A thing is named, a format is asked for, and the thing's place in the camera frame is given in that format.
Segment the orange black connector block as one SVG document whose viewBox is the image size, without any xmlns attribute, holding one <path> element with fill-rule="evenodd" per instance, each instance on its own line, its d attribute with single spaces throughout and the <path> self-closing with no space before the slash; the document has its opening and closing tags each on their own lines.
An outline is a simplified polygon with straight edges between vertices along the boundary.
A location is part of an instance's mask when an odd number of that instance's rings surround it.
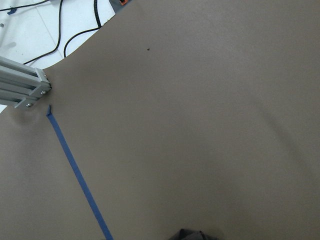
<svg viewBox="0 0 320 240">
<path fill-rule="evenodd" d="M 131 0 L 109 0 L 115 13 L 121 11 Z"/>
</svg>

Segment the aluminium frame post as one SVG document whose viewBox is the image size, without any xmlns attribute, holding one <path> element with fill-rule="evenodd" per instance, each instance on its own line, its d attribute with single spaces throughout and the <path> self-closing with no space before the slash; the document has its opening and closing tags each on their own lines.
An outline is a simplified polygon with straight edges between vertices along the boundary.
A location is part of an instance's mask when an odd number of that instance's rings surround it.
<svg viewBox="0 0 320 240">
<path fill-rule="evenodd" d="M 28 109 L 52 89 L 42 69 L 0 58 L 0 104 Z"/>
</svg>

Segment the dark brown t-shirt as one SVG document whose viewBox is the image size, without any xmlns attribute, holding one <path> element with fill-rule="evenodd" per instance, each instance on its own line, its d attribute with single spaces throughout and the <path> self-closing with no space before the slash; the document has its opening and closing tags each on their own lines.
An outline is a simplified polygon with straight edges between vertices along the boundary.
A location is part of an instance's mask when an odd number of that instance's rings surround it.
<svg viewBox="0 0 320 240">
<path fill-rule="evenodd" d="M 201 230 L 191 230 L 182 228 L 176 232 L 169 240 L 218 240 L 218 237 L 205 234 Z"/>
</svg>

